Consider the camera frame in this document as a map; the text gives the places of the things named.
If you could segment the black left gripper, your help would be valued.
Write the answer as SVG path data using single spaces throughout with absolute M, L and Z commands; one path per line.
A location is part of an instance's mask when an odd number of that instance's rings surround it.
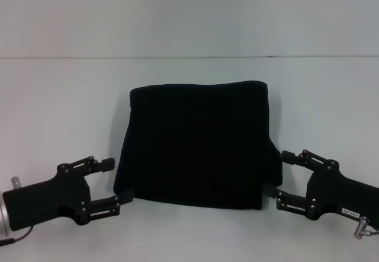
M 102 161 L 93 156 L 61 164 L 50 180 L 3 193 L 12 231 L 28 228 L 59 217 L 73 219 L 78 225 L 118 216 L 121 206 L 133 201 L 133 190 L 91 201 L 85 176 L 109 172 L 115 159 Z

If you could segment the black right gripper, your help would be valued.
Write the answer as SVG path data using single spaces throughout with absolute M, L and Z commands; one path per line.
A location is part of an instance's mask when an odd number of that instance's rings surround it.
M 282 162 L 313 171 L 307 183 L 306 198 L 263 185 L 263 194 L 276 200 L 278 210 L 318 220 L 335 213 L 358 221 L 365 216 L 378 221 L 378 188 L 345 177 L 339 165 L 306 149 L 296 155 L 282 151 Z

